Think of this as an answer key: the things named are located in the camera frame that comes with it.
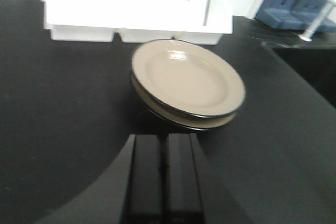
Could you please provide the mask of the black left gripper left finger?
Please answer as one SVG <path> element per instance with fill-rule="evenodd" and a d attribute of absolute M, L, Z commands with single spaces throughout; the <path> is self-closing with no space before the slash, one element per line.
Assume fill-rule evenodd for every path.
<path fill-rule="evenodd" d="M 131 134 L 97 180 L 38 223 L 162 223 L 160 165 L 158 138 Z"/>

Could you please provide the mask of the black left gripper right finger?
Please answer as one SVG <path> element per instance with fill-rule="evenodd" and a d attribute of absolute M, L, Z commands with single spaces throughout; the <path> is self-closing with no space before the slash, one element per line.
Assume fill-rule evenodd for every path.
<path fill-rule="evenodd" d="M 196 134 L 166 140 L 167 223 L 251 223 L 202 151 Z"/>

